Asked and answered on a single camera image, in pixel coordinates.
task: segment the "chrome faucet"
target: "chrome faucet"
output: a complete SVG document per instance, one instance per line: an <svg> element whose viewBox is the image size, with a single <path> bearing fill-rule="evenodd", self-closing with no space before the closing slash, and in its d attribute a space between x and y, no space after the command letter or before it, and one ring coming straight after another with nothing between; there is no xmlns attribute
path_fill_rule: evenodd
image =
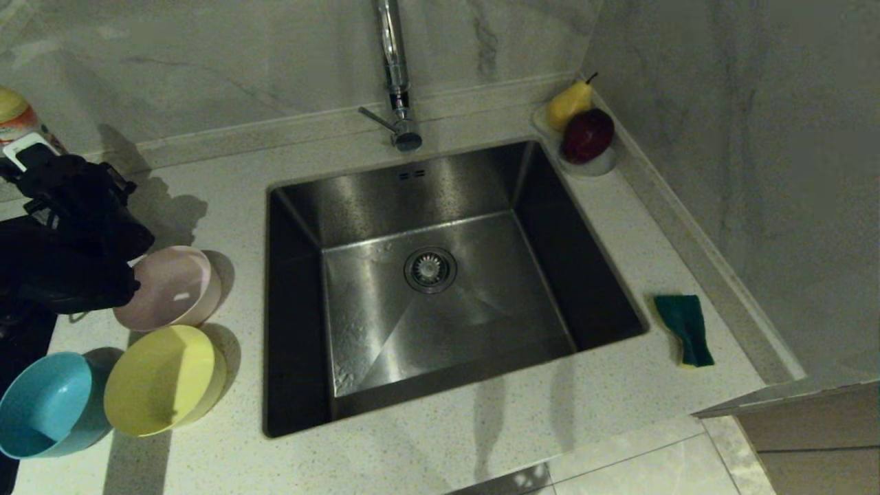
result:
<svg viewBox="0 0 880 495"><path fill-rule="evenodd" d="M385 79L388 83L386 89L391 97L391 109L396 120L390 123L364 107L359 107L357 111L388 128L393 133L391 144L399 151L417 150L422 146L422 136L419 135L415 112L409 106L407 54L403 49L403 32L400 30L397 0L375 0L375 2L385 58Z"/></svg>

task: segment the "sink basin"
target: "sink basin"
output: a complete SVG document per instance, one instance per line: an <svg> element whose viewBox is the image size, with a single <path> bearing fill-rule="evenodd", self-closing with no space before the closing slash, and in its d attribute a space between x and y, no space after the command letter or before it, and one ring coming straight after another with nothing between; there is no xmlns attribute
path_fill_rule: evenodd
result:
<svg viewBox="0 0 880 495"><path fill-rule="evenodd" d="M535 142L272 189L267 259L270 437L644 333Z"/></svg>

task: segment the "blue bowl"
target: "blue bowl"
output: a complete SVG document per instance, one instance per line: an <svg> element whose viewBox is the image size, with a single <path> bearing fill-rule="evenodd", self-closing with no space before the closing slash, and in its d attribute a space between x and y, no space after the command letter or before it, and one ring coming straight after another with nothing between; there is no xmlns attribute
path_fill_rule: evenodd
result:
<svg viewBox="0 0 880 495"><path fill-rule="evenodd" d="M104 415L109 370L75 352L33 363L0 400L0 451L12 459L60 457L110 431Z"/></svg>

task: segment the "white speckled countertop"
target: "white speckled countertop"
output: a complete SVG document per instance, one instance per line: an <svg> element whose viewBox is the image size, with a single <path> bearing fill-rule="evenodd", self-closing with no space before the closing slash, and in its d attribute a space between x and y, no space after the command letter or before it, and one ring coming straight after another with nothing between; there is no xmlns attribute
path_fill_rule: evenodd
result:
<svg viewBox="0 0 880 495"><path fill-rule="evenodd" d="M378 130L132 176L141 185L133 210L159 226L160 242L187 240L197 219L193 246L229 261L221 278L227 287L232 281L231 291L208 330L223 337L234 381L206 417L171 434L138 440L114 433L81 453L22 462L15 494L445 493L762 388L699 283L615 170L568 182L649 320L647 334L279 439L263 434L268 188L534 138L533 110L424 122L424 148L405 159ZM625 161L627 150L616 146ZM20 215L20 205L0 204L0 218ZM677 366L673 337L648 309L658 293L701 296L716 366ZM100 311L77 322L59 318L50 351L127 343L113 314Z"/></svg>

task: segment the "yellow bowl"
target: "yellow bowl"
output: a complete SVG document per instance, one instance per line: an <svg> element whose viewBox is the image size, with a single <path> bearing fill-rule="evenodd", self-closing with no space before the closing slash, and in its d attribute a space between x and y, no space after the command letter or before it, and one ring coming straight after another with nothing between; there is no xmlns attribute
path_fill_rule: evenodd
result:
<svg viewBox="0 0 880 495"><path fill-rule="evenodd" d="M208 336L172 325L122 355L107 379L104 411L120 432L146 437L204 416L225 382L226 360Z"/></svg>

